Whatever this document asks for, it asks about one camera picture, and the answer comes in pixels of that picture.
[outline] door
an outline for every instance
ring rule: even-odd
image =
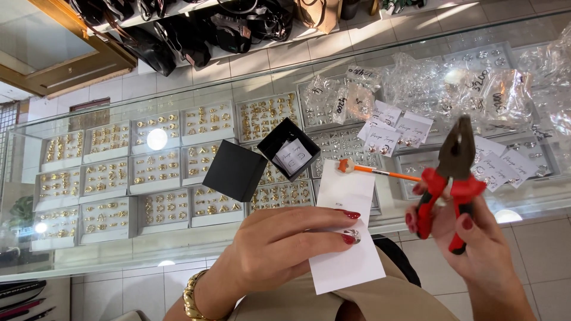
[[[136,58],[87,35],[63,0],[0,0],[0,81],[36,95],[132,69]]]

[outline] red pliers handle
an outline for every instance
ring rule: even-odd
[[[434,168],[426,168],[421,177],[428,187],[420,198],[417,208],[417,235],[421,239],[427,239],[432,231],[432,207],[446,188],[448,178],[441,177]],[[468,213],[473,218],[472,199],[482,194],[485,189],[486,184],[477,180],[472,174],[467,180],[454,180],[452,182],[450,196],[453,199],[456,219],[462,213]],[[460,255],[466,250],[466,243],[457,233],[454,233],[448,250],[453,254]]]

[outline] orange pencil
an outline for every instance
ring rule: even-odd
[[[399,174],[399,173],[395,173],[395,172],[381,171],[381,170],[377,170],[374,168],[355,165],[355,163],[350,159],[339,160],[339,168],[337,168],[337,169],[342,171],[342,172],[347,172],[347,173],[352,172],[353,170],[363,171],[363,172],[371,172],[373,174],[380,174],[380,175],[385,175],[385,176],[391,176],[391,177],[396,177],[396,178],[413,180],[415,182],[419,182],[421,180],[420,177],[403,175],[403,174]]]

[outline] pliers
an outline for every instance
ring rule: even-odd
[[[453,198],[456,219],[462,213],[468,213],[470,217],[473,217],[472,199],[486,189],[486,183],[477,180],[470,172],[475,156],[476,145],[470,117],[461,116],[440,148],[439,165],[436,169],[426,168],[421,175],[428,188],[420,198],[417,207],[419,238],[429,237],[432,229],[432,207],[436,199],[442,195],[450,178],[453,178],[450,196]],[[466,243],[455,233],[448,250],[460,255],[466,250]]]

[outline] wooden door frame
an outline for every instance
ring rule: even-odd
[[[69,59],[43,70],[23,75],[0,65],[0,80],[39,96],[45,96],[124,69],[133,69],[137,59],[114,42],[88,36],[87,26],[63,0],[28,0],[94,52]]]

